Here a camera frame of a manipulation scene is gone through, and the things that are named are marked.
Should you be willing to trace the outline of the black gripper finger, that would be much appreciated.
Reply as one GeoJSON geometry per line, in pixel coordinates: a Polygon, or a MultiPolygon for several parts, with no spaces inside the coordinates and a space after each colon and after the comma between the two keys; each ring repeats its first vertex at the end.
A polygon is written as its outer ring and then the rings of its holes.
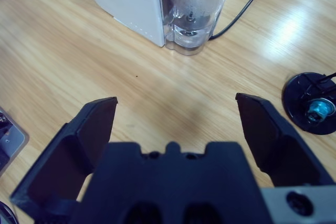
{"type": "Polygon", "coordinates": [[[319,159],[295,128],[261,97],[235,97],[245,140],[258,168],[276,187],[335,185],[319,159]]]}
{"type": "Polygon", "coordinates": [[[43,150],[10,196],[33,219],[69,219],[77,197],[110,140],[116,97],[83,106],[43,150]]]}

